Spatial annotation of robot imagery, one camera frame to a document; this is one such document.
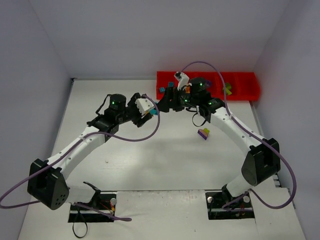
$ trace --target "black joint housing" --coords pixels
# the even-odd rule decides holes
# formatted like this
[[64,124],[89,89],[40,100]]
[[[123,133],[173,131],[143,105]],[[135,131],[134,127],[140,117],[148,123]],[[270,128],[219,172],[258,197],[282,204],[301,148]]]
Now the black joint housing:
[[[119,124],[115,121],[112,121],[110,118],[105,117],[104,115],[99,115],[92,121],[86,123],[89,127],[93,126],[96,129],[99,129],[99,132],[115,134],[119,130]],[[108,135],[104,136],[104,141],[108,141],[111,137]]]
[[203,77],[195,77],[189,81],[190,86],[190,94],[191,96],[197,98],[199,96],[203,96],[206,89],[206,80]]
[[[30,166],[29,175],[40,171],[46,166],[48,166],[48,160],[35,160]],[[51,210],[60,208],[69,196],[68,186],[60,171],[61,168],[59,167],[57,169],[50,167],[28,181],[27,192]]]
[[115,112],[123,112],[126,109],[127,99],[122,94],[112,94],[110,96],[109,108]]
[[[264,141],[279,152],[279,143],[274,138]],[[245,157],[241,173],[250,185],[257,186],[280,171],[280,158],[262,143],[258,146],[250,146],[250,149]]]

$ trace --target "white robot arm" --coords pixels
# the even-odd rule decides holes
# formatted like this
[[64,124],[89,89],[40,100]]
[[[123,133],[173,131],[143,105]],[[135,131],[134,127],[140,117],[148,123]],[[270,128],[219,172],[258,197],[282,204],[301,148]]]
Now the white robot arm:
[[92,202],[94,206],[99,201],[101,191],[94,185],[89,182],[84,182],[82,186],[67,185],[67,178],[94,149],[110,139],[103,133],[115,134],[120,124],[129,121],[141,127],[152,118],[149,111],[155,106],[147,98],[135,93],[127,106],[125,96],[112,94],[104,114],[98,113],[101,107],[96,112],[98,116],[87,122],[85,130],[68,146],[45,161],[35,160],[30,166],[29,175],[32,175],[61,159],[54,167],[28,181],[28,193],[52,210],[58,209],[63,203]]
[[[221,129],[242,151],[245,161],[242,168],[231,182],[222,187],[222,193],[229,202],[245,191],[257,186],[267,178],[276,174],[280,170],[280,159],[269,148],[260,141],[243,131],[232,119],[239,122],[248,132],[254,133],[249,127],[235,117],[232,112],[228,112],[225,103],[219,99],[211,97],[206,90],[206,80],[196,77],[189,81],[183,72],[177,72],[174,77],[179,81],[178,87],[167,87],[163,98],[157,104],[161,112],[182,111],[187,108],[194,108],[205,120]],[[271,138],[265,139],[263,136],[254,135],[274,149],[279,151],[278,142]]]

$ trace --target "mounting slot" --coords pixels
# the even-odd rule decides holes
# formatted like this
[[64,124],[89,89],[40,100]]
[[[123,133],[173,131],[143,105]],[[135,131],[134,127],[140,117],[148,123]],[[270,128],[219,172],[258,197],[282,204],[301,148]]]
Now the mounting slot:
[[[100,194],[100,198],[101,198],[101,203],[98,206],[96,206],[95,208],[104,212],[104,213],[110,213],[109,210],[111,210],[111,204],[110,204],[110,200],[111,199],[117,199],[117,193],[116,192],[102,192]],[[69,212],[69,219],[68,219],[68,223],[82,223],[82,218],[81,217],[76,217],[78,214],[78,210],[77,210],[77,206],[71,205],[70,207],[70,212]],[[95,211],[91,211],[88,210],[86,208],[83,207],[79,207],[80,209],[80,213],[82,214],[82,216],[84,217],[85,221],[87,223],[113,223],[114,220],[112,220],[111,218],[99,214]]]
[[[208,198],[212,197],[213,201],[211,203],[208,202]],[[232,208],[238,211],[227,211],[222,209],[222,206],[226,204],[225,200],[223,199],[221,191],[209,191],[205,193],[205,203],[206,208],[208,211],[208,219],[209,220],[235,220],[235,219],[254,219],[255,213],[253,212],[253,208],[251,205],[251,199],[248,195],[247,202],[244,202],[241,199],[239,202],[232,204]]]

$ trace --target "black bracket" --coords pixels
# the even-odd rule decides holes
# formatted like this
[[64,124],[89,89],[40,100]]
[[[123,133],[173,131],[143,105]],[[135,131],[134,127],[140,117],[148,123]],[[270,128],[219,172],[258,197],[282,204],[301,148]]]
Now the black bracket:
[[[30,166],[29,175],[40,171],[46,166],[48,166],[48,160],[35,160]],[[50,167],[28,181],[27,192],[51,210],[60,208],[69,196],[68,186],[60,171],[60,167]]]
[[[264,139],[279,152],[279,143],[271,138]],[[241,168],[244,179],[252,186],[257,186],[267,178],[280,171],[280,158],[264,144],[251,146]]]

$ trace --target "green object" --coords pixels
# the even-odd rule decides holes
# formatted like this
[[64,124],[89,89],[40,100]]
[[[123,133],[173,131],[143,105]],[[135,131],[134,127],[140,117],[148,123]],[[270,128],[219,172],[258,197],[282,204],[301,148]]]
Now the green object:
[[223,87],[223,88],[222,88],[222,91],[225,90],[227,95],[231,95],[232,92],[231,92],[230,90],[232,89],[232,87],[231,87],[231,84],[230,84],[229,82],[226,82],[226,83],[225,83],[225,88]]
[[204,131],[206,134],[209,134],[209,133],[210,133],[210,131],[209,131],[208,128],[203,129],[203,131]]

